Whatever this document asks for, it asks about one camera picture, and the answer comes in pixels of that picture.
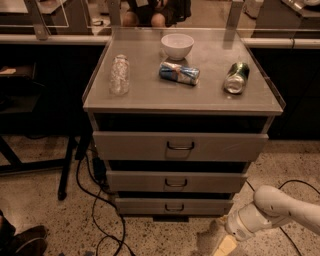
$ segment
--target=terrazzo floor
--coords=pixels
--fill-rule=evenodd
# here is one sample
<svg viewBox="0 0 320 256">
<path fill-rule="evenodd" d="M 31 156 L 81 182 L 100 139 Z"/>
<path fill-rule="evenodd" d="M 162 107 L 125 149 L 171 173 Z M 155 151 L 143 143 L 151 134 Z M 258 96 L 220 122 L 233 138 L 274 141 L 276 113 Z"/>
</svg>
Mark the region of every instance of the terrazzo floor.
<svg viewBox="0 0 320 256">
<path fill-rule="evenodd" d="M 52 159 L 64 156 L 67 139 L 48 137 L 29 140 L 19 136 L 4 136 L 23 161 Z M 88 150 L 89 166 L 93 150 Z M 0 164 L 6 161 L 0 155 Z M 67 185 L 67 197 L 57 199 L 60 170 L 47 170 L 26 174 L 0 176 L 0 208 L 17 228 L 17 233 L 32 226 L 45 225 L 48 232 L 46 256 L 113 255 L 117 243 L 105 238 L 103 232 L 121 238 L 121 219 L 115 210 L 103 201 L 84 193 L 76 182 L 79 161 L 72 160 Z M 269 141 L 263 152 L 248 170 L 248 181 L 253 188 L 262 184 L 279 187 L 287 180 L 299 179 L 320 189 L 320 141 Z M 92 182 L 86 158 L 79 168 L 79 181 L 93 194 L 99 187 Z M 301 183 L 288 183 L 283 191 L 314 204 L 320 204 L 320 196 Z M 231 211 L 252 200 L 253 192 L 245 184 L 234 198 Z M 126 244 L 135 255 L 146 256 L 200 256 L 212 255 L 217 237 L 223 230 L 221 219 L 189 218 L 188 222 L 155 222 L 148 217 L 125 217 Z M 318 256 L 320 236 L 297 223 L 283 227 L 296 244 L 301 255 Z M 124 247 L 119 255 L 130 255 Z M 288 238 L 279 229 L 257 233 L 255 238 L 239 243 L 231 256 L 299 255 Z"/>
</svg>

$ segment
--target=gray cabinet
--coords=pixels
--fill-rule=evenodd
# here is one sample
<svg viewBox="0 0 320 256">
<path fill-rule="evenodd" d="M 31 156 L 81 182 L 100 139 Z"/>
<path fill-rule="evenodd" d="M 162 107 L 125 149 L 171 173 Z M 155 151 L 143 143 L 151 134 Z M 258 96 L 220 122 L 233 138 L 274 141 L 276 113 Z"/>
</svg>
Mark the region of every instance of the gray cabinet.
<svg viewBox="0 0 320 256">
<path fill-rule="evenodd" d="M 240 39 L 225 42 L 224 31 L 179 31 L 196 39 L 184 63 L 201 70 L 197 86 L 160 79 L 160 38 L 173 32 L 116 30 L 84 109 L 120 214 L 221 216 L 282 108 Z M 117 97 L 108 79 L 120 53 L 130 61 L 131 88 Z M 222 83 L 239 59 L 251 75 L 242 95 L 230 95 Z"/>
</svg>

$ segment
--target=green can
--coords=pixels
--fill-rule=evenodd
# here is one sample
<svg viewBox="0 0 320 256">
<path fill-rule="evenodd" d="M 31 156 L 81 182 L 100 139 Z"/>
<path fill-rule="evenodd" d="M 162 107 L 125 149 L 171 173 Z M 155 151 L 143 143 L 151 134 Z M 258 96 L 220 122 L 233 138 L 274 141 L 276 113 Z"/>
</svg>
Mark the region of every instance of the green can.
<svg viewBox="0 0 320 256">
<path fill-rule="evenodd" d="M 249 72 L 250 69 L 247 63 L 234 63 L 224 80 L 224 90 L 231 94 L 241 94 L 247 85 Z"/>
</svg>

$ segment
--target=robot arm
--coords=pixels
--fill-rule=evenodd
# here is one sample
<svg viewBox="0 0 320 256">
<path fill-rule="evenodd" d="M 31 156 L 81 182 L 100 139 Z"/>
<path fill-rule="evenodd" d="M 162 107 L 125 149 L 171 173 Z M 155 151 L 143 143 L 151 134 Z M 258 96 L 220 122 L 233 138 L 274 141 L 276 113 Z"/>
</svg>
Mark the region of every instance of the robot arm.
<svg viewBox="0 0 320 256">
<path fill-rule="evenodd" d="M 296 200 L 271 186 L 256 190 L 253 202 L 228 216 L 226 230 L 238 241 L 255 232 L 296 221 L 320 235 L 320 206 Z"/>
<path fill-rule="evenodd" d="M 308 6 L 320 5 L 320 1 L 319 0 L 304 0 L 303 2 L 304 2 L 305 5 L 308 5 Z"/>
</svg>

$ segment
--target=soda can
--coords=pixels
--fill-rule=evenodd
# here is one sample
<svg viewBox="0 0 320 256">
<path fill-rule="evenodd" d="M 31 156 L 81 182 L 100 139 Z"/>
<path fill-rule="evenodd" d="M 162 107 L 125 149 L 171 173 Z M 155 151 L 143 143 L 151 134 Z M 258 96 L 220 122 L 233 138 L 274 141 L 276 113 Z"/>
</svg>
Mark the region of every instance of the soda can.
<svg viewBox="0 0 320 256">
<path fill-rule="evenodd" d="M 199 82 L 200 70 L 170 62 L 161 62 L 159 75 L 163 79 L 195 86 Z"/>
<path fill-rule="evenodd" d="M 249 72 L 250 69 L 247 63 L 234 63 L 224 80 L 224 90 L 231 94 L 241 94 L 247 85 Z"/>
</svg>

